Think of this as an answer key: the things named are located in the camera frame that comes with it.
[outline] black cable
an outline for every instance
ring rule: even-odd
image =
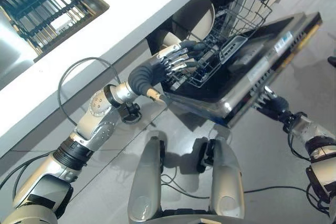
[[[289,132],[288,132],[288,135],[287,135],[287,143],[288,143],[288,146],[290,148],[290,151],[292,152],[292,154],[295,156],[295,157],[298,157],[300,159],[304,159],[308,162],[310,162],[310,159],[307,158],[307,157],[303,157],[302,155],[300,155],[294,148],[293,148],[293,139],[294,139],[294,136],[292,134],[292,130],[293,130],[293,125],[289,128]]]
[[[66,77],[68,76],[68,74],[74,70],[74,68],[76,68],[77,66],[79,66],[80,64],[86,62],[86,61],[89,61],[89,60],[97,60],[97,61],[101,61],[105,64],[107,64],[109,67],[108,68],[111,68],[112,71],[114,72],[114,75],[116,76],[116,79],[117,79],[117,82],[118,84],[121,83],[120,79],[119,79],[119,76],[118,76],[118,72],[116,71],[116,69],[114,68],[114,66],[109,63],[107,60],[104,60],[104,59],[101,59],[101,58],[97,58],[97,57],[88,57],[88,58],[84,58],[84,59],[81,59],[79,61],[76,61],[74,64],[72,64],[62,75],[61,79],[59,80],[58,82],[58,89],[57,89],[57,102],[58,102],[58,105],[59,105],[59,108],[61,109],[61,111],[64,113],[64,115],[67,117],[67,119],[74,125],[74,126],[77,126],[77,123],[71,119],[71,117],[68,115],[68,113],[65,111],[64,107],[63,107],[63,104],[61,102],[61,88],[62,88],[62,84],[64,82],[64,80],[66,79]]]
[[[162,179],[162,176],[167,176],[167,177],[170,179],[170,181],[169,181],[169,182],[165,182],[165,181]],[[183,189],[178,183],[175,182],[175,180],[174,180],[172,177],[170,177],[170,176],[167,175],[167,174],[162,174],[162,175],[161,175],[161,182],[164,183],[164,184],[174,183],[180,190],[182,190],[182,191],[184,191],[185,193],[187,193],[187,191],[186,191],[185,189]]]
[[[21,178],[23,172],[25,171],[25,169],[27,169],[27,167],[28,167],[28,165],[25,165],[25,166],[21,169],[19,175],[17,175],[17,178],[16,178],[15,183],[14,183],[14,186],[13,186],[13,191],[12,191],[13,200],[14,200],[14,198],[15,198],[15,196],[16,196],[17,185],[19,184],[19,180],[20,180],[20,178]]]
[[[176,175],[174,175],[174,178],[170,177],[167,174],[162,174],[161,177],[162,176],[166,176],[170,179],[169,183],[166,183],[164,180],[161,179],[161,181],[163,182],[163,184],[161,184],[162,186],[163,185],[169,186],[172,189],[174,189],[174,190],[178,191],[179,193],[184,194],[185,196],[188,196],[188,197],[192,197],[192,198],[196,198],[196,199],[209,199],[209,197],[200,197],[200,196],[195,196],[195,195],[188,194],[185,189],[183,189],[177,182],[174,181],[174,178],[176,177]],[[170,183],[174,183],[179,189],[175,188],[172,185],[169,185]],[[279,189],[279,188],[296,189],[296,190],[299,190],[299,191],[302,191],[302,192],[306,193],[306,190],[304,190],[302,188],[299,188],[299,187],[295,187],[295,186],[269,186],[269,187],[265,187],[265,188],[261,188],[261,189],[245,191],[244,194],[257,193],[259,191],[265,191],[265,190],[270,190],[270,189]],[[313,198],[317,203],[319,202],[313,194],[308,192],[308,196]]]
[[[323,214],[325,214],[325,215],[327,215],[327,216],[329,216],[329,213],[326,211],[326,210],[324,210],[324,209],[320,209],[318,206],[315,206],[314,204],[313,204],[313,202],[311,201],[311,198],[310,198],[310,193],[309,193],[309,189],[311,188],[311,184],[309,184],[308,186],[307,186],[307,189],[306,189],[306,197],[307,197],[307,199],[308,199],[308,202],[309,202],[309,204],[313,207],[313,208],[315,208],[317,211],[319,211],[319,212],[321,212],[321,213],[323,213]]]
[[[329,210],[329,207],[324,207],[324,206],[322,205],[322,199],[320,199],[320,200],[317,202],[317,207],[320,208],[320,209]]]
[[[39,158],[48,156],[51,152],[47,152],[47,153],[45,153],[45,154],[43,154],[43,155],[39,155],[39,156],[37,156],[37,157],[33,157],[33,158],[29,159],[28,161],[26,161],[26,162],[20,164],[19,166],[17,166],[17,167],[16,167],[14,170],[12,170],[12,171],[11,171],[5,178],[4,178],[4,180],[0,183],[0,190],[3,188],[3,186],[5,185],[5,183],[10,179],[10,177],[12,177],[12,175],[13,175],[14,173],[16,173],[18,170],[20,170],[21,168],[23,168],[23,167],[26,166],[26,165],[30,165],[33,161],[38,160]]]
[[[168,177],[168,178],[170,179],[170,181],[169,181],[169,182],[164,181],[164,180],[162,179],[163,176]],[[171,176],[169,176],[168,174],[162,174],[162,175],[161,175],[161,182],[162,182],[162,183],[165,183],[165,184],[170,184],[171,182],[175,182],[174,180],[175,180],[176,176],[177,176],[177,166],[175,166],[174,176],[171,177]]]
[[[250,194],[250,193],[257,193],[259,191],[265,191],[265,190],[269,190],[269,189],[278,189],[278,188],[285,188],[285,189],[296,189],[302,192],[306,192],[306,190],[299,188],[299,187],[295,187],[295,186],[269,186],[269,187],[265,187],[265,188],[261,188],[261,189],[255,189],[255,190],[249,190],[249,191],[245,191],[244,194]],[[316,202],[318,202],[318,200],[316,199],[316,197],[309,193],[309,196],[312,197]]]
[[[184,191],[181,191],[181,190],[178,190],[177,188],[173,187],[172,185],[170,184],[161,184],[161,186],[169,186],[170,188],[174,189],[175,191],[178,191],[180,194],[183,194],[185,196],[188,196],[188,197],[191,197],[191,198],[194,198],[194,199],[209,199],[210,197],[200,197],[200,196],[195,196],[195,195],[191,195],[191,194],[188,194]]]

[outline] stainless steel sink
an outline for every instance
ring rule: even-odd
[[[109,8],[103,0],[0,0],[0,5],[0,89]]]

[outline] robot finger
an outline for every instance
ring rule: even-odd
[[[159,61],[164,61],[167,58],[171,58],[175,56],[175,53],[180,51],[181,49],[184,49],[180,46],[180,44],[176,44],[176,45],[171,45],[165,49],[162,49],[160,52],[158,52],[155,55],[155,58]]]
[[[269,101],[269,100],[271,100],[271,98],[268,96],[268,95],[266,95],[265,93],[262,93],[260,96],[259,96],[259,99],[261,99],[261,100],[263,100],[263,101]]]
[[[274,99],[274,98],[278,97],[277,94],[275,94],[275,93],[273,92],[273,90],[270,89],[268,86],[265,86],[265,87],[264,87],[264,94],[265,94],[266,96],[268,96],[270,99]]]
[[[169,55],[167,55],[164,60],[162,61],[162,64],[164,64],[165,66],[168,66],[169,64],[171,64],[172,62],[174,62],[176,59],[179,59],[180,56],[186,55],[186,53],[188,52],[187,48],[183,48],[182,50],[173,52]]]
[[[262,98],[258,98],[256,103],[258,103],[260,106],[263,106],[266,104],[266,102]]]
[[[174,60],[170,61],[170,62],[168,63],[168,65],[175,65],[175,64],[177,64],[178,62],[185,61],[185,60],[189,60],[189,59],[190,59],[190,58],[189,58],[189,55],[187,55],[187,54],[183,54],[183,55],[181,55],[181,56],[175,58]]]
[[[192,69],[192,68],[197,68],[199,65],[199,63],[197,63],[196,61],[194,62],[181,62],[178,63],[176,65],[171,65],[169,67],[169,69],[167,69],[167,71],[170,73],[174,73],[174,72],[181,72],[183,70],[186,69]]]
[[[189,52],[202,51],[205,49],[205,44],[202,42],[195,42],[191,40],[185,40],[180,43],[181,48],[187,48]]]
[[[188,56],[190,58],[194,58],[195,60],[200,60],[204,56],[204,52],[203,51],[193,51],[193,52],[189,52]]]
[[[260,106],[257,102],[255,102],[255,103],[252,105],[252,108],[258,110],[258,109],[261,109],[261,106]]]

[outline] sticker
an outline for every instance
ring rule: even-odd
[[[254,83],[259,79],[259,75],[264,74],[268,69],[269,63],[265,57],[263,57],[248,73],[247,78],[251,83]]]
[[[287,32],[274,46],[274,49],[277,53],[279,53],[289,41],[293,38],[292,33],[289,31]]]

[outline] kitchen counter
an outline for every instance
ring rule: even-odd
[[[58,81],[72,63],[86,57],[116,62],[189,0],[104,1],[110,5],[105,13],[0,91],[0,157],[58,108]],[[76,68],[64,83],[67,97],[103,70],[102,65],[92,62]]]

